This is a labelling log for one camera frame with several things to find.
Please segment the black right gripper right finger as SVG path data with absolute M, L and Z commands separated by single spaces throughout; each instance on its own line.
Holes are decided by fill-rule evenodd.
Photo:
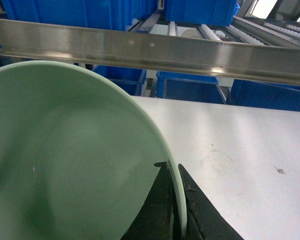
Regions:
M 186 199 L 187 240 L 241 240 L 182 164 L 178 165 Z

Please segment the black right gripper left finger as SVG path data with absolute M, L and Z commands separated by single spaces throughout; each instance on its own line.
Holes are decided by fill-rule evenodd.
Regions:
M 166 162 L 154 164 L 159 172 L 123 240 L 171 240 L 173 238 L 174 187 Z

